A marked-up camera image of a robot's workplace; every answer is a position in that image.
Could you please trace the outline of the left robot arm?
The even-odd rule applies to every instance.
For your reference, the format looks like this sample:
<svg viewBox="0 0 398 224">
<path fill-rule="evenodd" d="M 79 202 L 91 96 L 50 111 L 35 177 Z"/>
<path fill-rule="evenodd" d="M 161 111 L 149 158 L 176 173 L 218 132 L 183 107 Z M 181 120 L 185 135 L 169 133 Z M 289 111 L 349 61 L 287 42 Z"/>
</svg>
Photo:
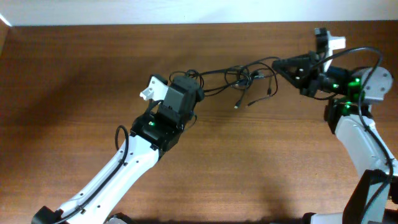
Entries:
<svg viewBox="0 0 398 224">
<path fill-rule="evenodd" d="M 33 224 L 129 223 L 125 215 L 111 212 L 132 185 L 178 143 L 187 123 L 195 118 L 195 105 L 205 97 L 203 81 L 187 75 L 172 81 L 151 75 L 139 94 L 149 102 L 131 128 L 123 125 L 125 140 L 116 143 L 117 152 L 96 176 L 70 200 L 53 211 L 42 207 Z"/>
</svg>

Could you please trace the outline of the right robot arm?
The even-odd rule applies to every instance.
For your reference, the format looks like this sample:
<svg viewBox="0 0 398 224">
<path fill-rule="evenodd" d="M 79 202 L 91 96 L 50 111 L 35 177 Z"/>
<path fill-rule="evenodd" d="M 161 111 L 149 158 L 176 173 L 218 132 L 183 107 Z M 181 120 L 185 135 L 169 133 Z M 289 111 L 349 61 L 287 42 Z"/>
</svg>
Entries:
<svg viewBox="0 0 398 224">
<path fill-rule="evenodd" d="M 350 71 L 327 67 L 333 59 L 370 51 L 378 59 L 372 67 Z M 304 223 L 385 223 L 397 222 L 397 211 L 387 209 L 397 203 L 397 159 L 376 129 L 373 105 L 384 100 L 393 77 L 381 67 L 382 53 L 373 47 L 357 47 L 321 58 L 309 52 L 272 63 L 303 96 L 313 98 L 317 91 L 330 93 L 324 120 L 347 150 L 360 180 L 340 213 L 306 213 Z"/>
</svg>

